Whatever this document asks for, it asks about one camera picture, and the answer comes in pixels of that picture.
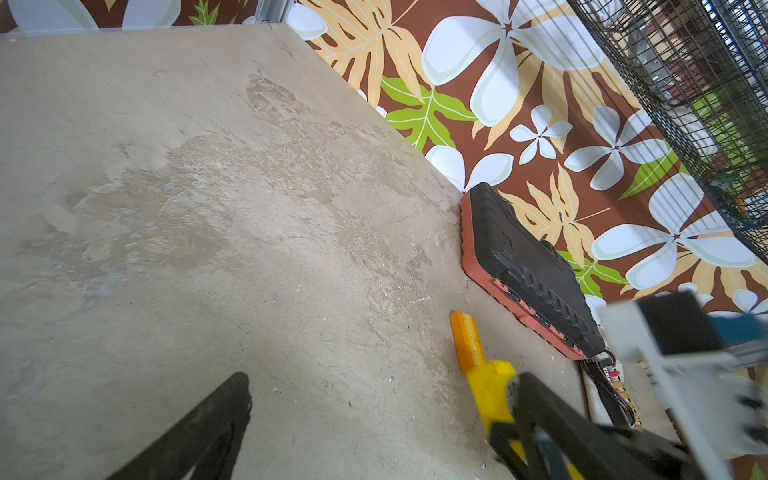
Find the yellow arch block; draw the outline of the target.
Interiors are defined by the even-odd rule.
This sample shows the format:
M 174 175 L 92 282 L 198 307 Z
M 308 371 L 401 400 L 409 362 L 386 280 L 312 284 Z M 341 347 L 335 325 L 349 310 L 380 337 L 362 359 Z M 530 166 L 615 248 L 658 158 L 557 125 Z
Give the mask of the yellow arch block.
M 494 459 L 515 479 L 530 479 L 523 441 L 513 415 L 519 387 L 514 367 L 504 361 L 466 360 L 460 363 L 460 368 L 471 388 Z M 584 477 L 548 432 L 536 428 L 532 439 L 546 467 L 547 478 Z

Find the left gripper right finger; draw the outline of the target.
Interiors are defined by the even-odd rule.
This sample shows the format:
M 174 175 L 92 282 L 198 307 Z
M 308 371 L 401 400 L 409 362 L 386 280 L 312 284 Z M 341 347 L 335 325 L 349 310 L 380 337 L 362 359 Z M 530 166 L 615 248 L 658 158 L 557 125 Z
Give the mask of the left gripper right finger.
M 530 373 L 509 380 L 503 393 L 511 418 L 491 423 L 489 444 L 516 479 L 696 477 L 696 462 L 683 445 L 594 424 Z

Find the orange cylinder block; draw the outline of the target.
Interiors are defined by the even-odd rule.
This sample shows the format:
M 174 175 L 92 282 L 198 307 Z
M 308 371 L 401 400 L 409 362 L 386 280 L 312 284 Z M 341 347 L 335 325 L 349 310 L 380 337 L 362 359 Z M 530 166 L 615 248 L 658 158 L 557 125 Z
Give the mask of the orange cylinder block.
M 485 364 L 485 352 L 475 318 L 455 311 L 450 314 L 449 319 L 460 370 L 467 373 Z

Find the black tool case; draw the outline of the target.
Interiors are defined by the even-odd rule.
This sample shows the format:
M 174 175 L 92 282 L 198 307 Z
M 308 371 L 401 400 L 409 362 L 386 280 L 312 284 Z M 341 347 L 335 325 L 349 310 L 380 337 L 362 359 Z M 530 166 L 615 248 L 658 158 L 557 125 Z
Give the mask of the black tool case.
M 460 216 L 462 266 L 471 280 L 566 358 L 606 350 L 574 269 L 523 226 L 510 202 L 481 182 L 463 195 Z

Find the black battery holder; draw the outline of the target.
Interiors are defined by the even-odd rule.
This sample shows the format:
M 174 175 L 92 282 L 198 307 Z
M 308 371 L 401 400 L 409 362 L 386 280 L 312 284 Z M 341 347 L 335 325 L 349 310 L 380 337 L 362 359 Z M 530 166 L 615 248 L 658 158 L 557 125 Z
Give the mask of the black battery holder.
M 595 424 L 644 430 L 642 417 L 626 386 L 623 365 L 606 349 L 593 359 L 576 362 L 583 385 L 587 417 Z

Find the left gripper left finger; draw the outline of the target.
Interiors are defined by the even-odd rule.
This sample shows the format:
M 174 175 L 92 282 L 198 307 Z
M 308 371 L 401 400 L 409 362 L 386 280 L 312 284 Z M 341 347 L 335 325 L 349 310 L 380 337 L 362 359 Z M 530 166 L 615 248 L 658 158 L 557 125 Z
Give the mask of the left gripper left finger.
M 249 378 L 236 372 L 112 479 L 229 479 L 250 421 Z

